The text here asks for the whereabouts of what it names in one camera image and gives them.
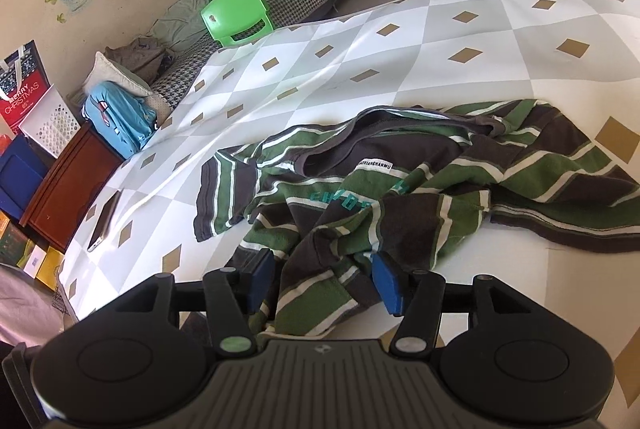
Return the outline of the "green plastic chair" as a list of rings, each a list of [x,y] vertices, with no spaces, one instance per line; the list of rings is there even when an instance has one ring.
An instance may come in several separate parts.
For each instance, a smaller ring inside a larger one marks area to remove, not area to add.
[[[244,45],[274,31],[265,0],[212,0],[201,17],[223,47]]]

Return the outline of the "white grey diamond tablecloth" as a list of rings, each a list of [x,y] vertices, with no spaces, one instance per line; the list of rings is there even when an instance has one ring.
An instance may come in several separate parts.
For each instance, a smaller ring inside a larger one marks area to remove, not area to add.
[[[526,99],[557,108],[639,185],[639,0],[400,0],[217,52],[90,208],[66,251],[65,293],[84,317],[153,274],[195,281],[233,257],[247,222],[194,234],[202,167],[221,149],[375,106]],[[116,191],[107,237],[88,253]],[[494,273],[573,321],[611,312],[600,328],[612,352],[639,323],[639,247],[593,253],[484,221],[433,269]]]

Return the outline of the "red christmas gift bag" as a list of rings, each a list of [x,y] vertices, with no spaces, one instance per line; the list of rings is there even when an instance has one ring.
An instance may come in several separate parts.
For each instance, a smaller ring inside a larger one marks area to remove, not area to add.
[[[21,45],[1,60],[1,118],[14,134],[50,88],[35,41]]]

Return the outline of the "blue cartoon garment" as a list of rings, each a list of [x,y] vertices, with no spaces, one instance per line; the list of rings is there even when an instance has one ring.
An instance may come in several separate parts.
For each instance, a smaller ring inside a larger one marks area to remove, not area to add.
[[[124,160],[139,153],[156,129],[156,111],[115,82],[94,86],[81,115]]]

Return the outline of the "grey garment on sofa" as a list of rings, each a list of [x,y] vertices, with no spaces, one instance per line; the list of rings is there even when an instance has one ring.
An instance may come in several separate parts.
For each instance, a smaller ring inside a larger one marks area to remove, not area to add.
[[[172,53],[157,39],[141,36],[119,48],[104,49],[107,59],[127,68],[151,85],[172,63]]]

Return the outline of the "white grey pillow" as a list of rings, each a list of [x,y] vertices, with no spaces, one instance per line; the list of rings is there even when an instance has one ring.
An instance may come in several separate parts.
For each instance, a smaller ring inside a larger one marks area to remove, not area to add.
[[[142,78],[107,59],[98,51],[94,56],[93,68],[81,86],[81,94],[88,97],[90,91],[100,82],[114,82],[132,96],[141,98],[149,108],[156,111],[158,126],[162,126],[172,113],[171,106],[160,93],[153,91]]]

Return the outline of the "gold smartphone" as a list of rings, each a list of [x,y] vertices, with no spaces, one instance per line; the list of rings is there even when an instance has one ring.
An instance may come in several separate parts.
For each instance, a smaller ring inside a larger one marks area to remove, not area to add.
[[[119,202],[120,195],[122,195],[122,192],[116,191],[104,204],[100,212],[98,221],[96,221],[96,226],[94,227],[94,230],[90,237],[90,241],[87,247],[88,253],[91,253],[94,249],[96,249],[96,247],[98,247],[107,237],[113,215]]]

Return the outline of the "houndstooth covered sofa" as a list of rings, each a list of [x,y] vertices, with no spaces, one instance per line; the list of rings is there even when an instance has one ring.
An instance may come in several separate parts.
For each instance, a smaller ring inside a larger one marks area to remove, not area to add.
[[[198,72],[214,52],[222,47],[207,26],[212,22],[202,15],[214,0],[178,0],[164,16],[156,20],[149,38],[156,40],[171,54],[168,66],[158,70],[151,89],[174,108],[186,95]],[[317,21],[323,18],[336,0],[247,0],[246,10],[235,13],[246,19],[242,27],[232,30],[232,41],[254,40],[270,24],[277,28]]]

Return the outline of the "white perforated storage basket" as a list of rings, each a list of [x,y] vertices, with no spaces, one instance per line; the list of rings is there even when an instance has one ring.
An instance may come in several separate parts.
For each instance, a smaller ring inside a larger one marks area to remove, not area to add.
[[[54,87],[50,87],[20,123],[20,130],[58,158],[80,130],[80,123]]]

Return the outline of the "green black striped shirt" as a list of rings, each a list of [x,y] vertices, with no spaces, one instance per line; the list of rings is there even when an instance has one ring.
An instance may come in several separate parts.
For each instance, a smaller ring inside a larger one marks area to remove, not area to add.
[[[372,260],[428,271],[484,221],[553,243],[639,247],[639,186],[557,108],[534,99],[427,110],[375,106],[217,151],[194,234],[250,230],[233,254],[276,259],[253,331],[320,337],[378,303]]]

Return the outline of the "blue storage box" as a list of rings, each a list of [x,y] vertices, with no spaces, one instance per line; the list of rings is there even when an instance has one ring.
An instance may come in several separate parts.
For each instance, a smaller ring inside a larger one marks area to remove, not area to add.
[[[1,155],[0,168],[1,210],[9,217],[20,220],[46,178],[48,167],[27,138],[17,134]]]

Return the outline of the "dark red wooden cabinet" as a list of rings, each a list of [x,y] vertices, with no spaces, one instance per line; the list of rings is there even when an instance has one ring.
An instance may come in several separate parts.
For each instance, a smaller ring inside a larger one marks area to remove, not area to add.
[[[61,253],[65,253],[86,213],[124,159],[84,123],[65,146],[21,216]]]

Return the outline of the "sage green blanket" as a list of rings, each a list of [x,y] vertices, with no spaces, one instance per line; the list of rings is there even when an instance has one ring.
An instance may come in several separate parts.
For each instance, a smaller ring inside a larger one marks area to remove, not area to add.
[[[208,34],[201,12],[211,1],[177,0],[153,23],[148,36],[175,53],[190,49]]]

